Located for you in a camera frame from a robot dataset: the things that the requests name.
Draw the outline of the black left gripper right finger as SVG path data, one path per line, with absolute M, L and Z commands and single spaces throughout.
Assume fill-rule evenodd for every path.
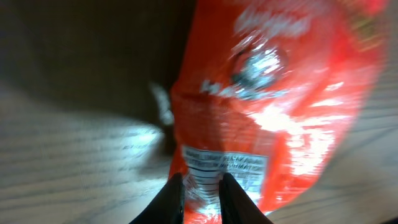
M 222 224 L 273 224 L 230 173 L 219 181 L 219 198 Z

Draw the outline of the red snack packet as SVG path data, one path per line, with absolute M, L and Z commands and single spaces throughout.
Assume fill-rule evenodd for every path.
M 381 72 L 387 1 L 199 0 L 171 90 L 185 223 L 231 174 L 261 215 L 319 179 Z

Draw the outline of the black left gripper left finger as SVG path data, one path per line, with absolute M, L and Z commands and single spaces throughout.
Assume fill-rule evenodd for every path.
M 182 224 L 185 187 L 181 173 L 174 174 L 146 208 L 129 224 Z

